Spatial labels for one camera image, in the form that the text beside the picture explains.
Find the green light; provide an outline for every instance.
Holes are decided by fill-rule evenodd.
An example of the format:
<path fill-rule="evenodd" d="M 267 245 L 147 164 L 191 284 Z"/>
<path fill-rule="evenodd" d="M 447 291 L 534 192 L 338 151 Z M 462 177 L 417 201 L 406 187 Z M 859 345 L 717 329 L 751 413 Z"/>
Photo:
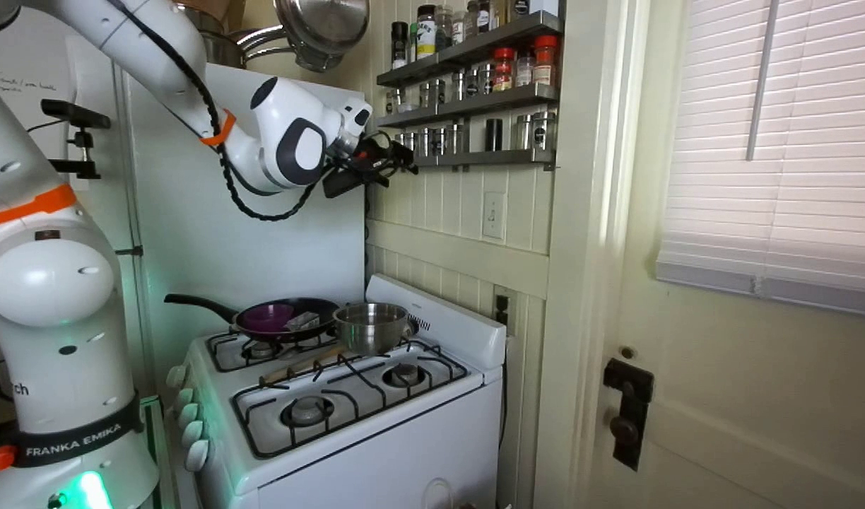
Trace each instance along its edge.
<path fill-rule="evenodd" d="M 98 471 L 81 471 L 58 493 L 58 509 L 113 509 Z"/>

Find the orange stripe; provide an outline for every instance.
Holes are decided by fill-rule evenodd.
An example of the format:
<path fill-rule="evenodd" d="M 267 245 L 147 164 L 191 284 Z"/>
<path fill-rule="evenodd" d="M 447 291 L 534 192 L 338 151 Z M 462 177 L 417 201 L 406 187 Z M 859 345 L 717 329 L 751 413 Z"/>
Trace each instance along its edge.
<path fill-rule="evenodd" d="M 20 218 L 28 218 L 28 214 L 37 214 L 37 211 L 49 214 L 49 211 L 58 211 L 58 209 L 74 205 L 74 202 L 76 202 L 74 190 L 68 184 L 61 184 L 61 187 L 54 187 L 48 192 L 33 195 L 24 202 L 0 209 L 0 223 L 11 223 L 11 219 L 20 219 Z"/>
<path fill-rule="evenodd" d="M 204 136 L 201 141 L 205 147 L 212 147 L 212 150 L 223 147 L 223 141 L 230 136 L 235 122 L 236 119 L 230 113 L 225 113 L 223 127 L 216 129 L 216 136 Z"/>

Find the door handle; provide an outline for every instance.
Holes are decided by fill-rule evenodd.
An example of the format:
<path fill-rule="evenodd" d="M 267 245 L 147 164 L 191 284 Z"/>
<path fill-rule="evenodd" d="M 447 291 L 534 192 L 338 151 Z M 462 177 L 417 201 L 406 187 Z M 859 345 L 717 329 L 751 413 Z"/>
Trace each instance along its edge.
<path fill-rule="evenodd" d="M 611 359 L 605 363 L 602 385 L 622 390 L 622 410 L 608 417 L 608 428 L 613 436 L 613 457 L 635 468 L 653 399 L 653 373 Z"/>

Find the window blind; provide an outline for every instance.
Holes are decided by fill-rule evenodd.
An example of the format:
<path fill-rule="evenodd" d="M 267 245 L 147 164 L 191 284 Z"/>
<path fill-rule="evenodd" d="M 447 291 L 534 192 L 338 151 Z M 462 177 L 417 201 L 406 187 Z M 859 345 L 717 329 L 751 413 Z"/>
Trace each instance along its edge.
<path fill-rule="evenodd" d="M 865 0 L 693 0 L 659 279 L 865 314 Z"/>

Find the white stove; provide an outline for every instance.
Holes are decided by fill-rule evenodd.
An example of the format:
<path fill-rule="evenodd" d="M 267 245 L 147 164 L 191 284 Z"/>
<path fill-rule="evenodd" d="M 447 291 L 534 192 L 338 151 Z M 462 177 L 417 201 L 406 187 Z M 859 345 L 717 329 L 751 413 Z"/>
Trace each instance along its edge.
<path fill-rule="evenodd" d="M 332 335 L 188 345 L 163 395 L 181 505 L 495 505 L 503 325 L 386 277 L 369 279 L 368 298 L 406 308 L 417 335 L 325 359 L 312 355 Z M 293 376 L 259 380 L 291 363 Z"/>

